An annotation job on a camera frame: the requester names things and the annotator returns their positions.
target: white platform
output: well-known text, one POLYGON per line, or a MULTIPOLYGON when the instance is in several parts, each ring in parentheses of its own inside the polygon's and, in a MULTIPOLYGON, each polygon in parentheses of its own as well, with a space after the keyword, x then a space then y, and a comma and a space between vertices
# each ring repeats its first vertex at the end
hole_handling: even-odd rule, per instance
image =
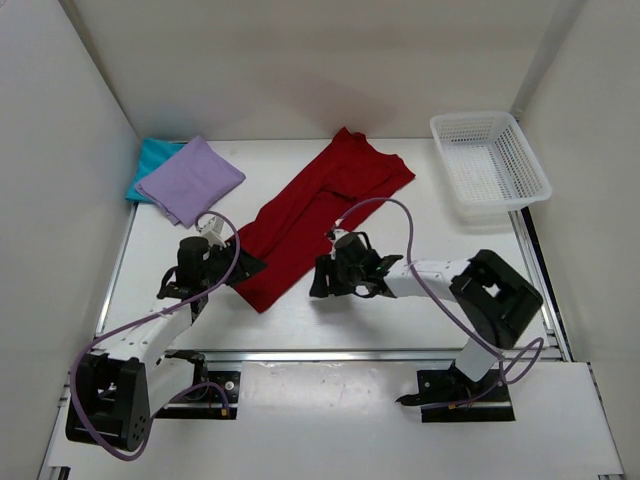
MULTIPOLYGON (((500 225, 474 229, 458 223, 448 210, 433 140, 371 143, 381 152, 397 153, 416 174, 413 182, 394 195, 414 215, 415 259, 468 258, 481 248, 489 248, 527 276, 507 215, 500 225)), ((246 181, 214 209, 238 227, 252 221, 259 208, 327 144, 328 140, 210 142, 247 175, 246 181)), ((381 207, 361 228, 379 253, 405 253, 407 222, 397 206, 381 207)), ((179 241, 194 232, 172 226, 155 206, 138 207, 105 331, 149 311, 162 275, 176 262, 179 241)), ((211 295, 209 306, 175 346, 201 350, 458 349, 467 341, 428 299, 312 300, 308 296, 312 275, 309 272, 262 315, 232 289, 221 288, 211 295)), ((452 309, 466 320, 457 305, 452 309)), ((538 336, 546 342, 541 315, 518 346, 538 336)))
POLYGON ((515 422, 421 424, 394 403, 415 392, 408 363, 245 363, 236 421, 158 420, 133 462, 64 437, 49 466, 69 480, 596 480, 622 473, 584 364, 540 363, 511 387, 515 422))

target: white plastic basket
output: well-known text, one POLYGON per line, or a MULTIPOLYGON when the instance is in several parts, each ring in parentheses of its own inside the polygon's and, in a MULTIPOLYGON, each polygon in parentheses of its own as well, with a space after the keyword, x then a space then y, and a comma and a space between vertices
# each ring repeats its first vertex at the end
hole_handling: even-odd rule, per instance
POLYGON ((551 185, 515 118, 506 112, 438 115, 431 132, 463 216, 519 210, 551 185))

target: red cloth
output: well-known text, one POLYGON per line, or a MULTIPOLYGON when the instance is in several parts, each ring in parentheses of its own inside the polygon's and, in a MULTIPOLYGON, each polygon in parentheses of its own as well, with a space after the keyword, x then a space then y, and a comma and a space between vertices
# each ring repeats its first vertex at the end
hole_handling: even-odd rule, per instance
MULTIPOLYGON (((262 313, 331 250, 325 234, 361 200, 389 197, 415 175, 397 155, 376 151, 361 133, 343 128, 256 219, 240 229, 240 245, 267 268, 236 287, 262 313)), ((341 228, 353 230, 378 207, 363 206, 341 228)))

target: blue towel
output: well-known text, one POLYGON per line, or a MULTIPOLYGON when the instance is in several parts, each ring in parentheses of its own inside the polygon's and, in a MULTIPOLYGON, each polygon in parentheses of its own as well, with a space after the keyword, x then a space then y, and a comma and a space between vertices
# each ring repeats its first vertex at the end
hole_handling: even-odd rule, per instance
POLYGON ((138 171, 133 182, 131 182, 129 190, 127 190, 125 199, 130 202, 153 203, 147 197, 141 195, 134 185, 178 153, 184 145, 184 143, 170 143, 153 138, 145 138, 138 158, 138 171))

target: lavender folded towel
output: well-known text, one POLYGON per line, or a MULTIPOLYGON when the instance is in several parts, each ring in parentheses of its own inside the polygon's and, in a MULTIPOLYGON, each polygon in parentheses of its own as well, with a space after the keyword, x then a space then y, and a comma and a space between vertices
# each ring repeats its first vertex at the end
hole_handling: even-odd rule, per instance
POLYGON ((240 185, 244 173, 211 150, 202 137, 182 149, 136 184, 171 223, 190 227, 197 216, 240 185))

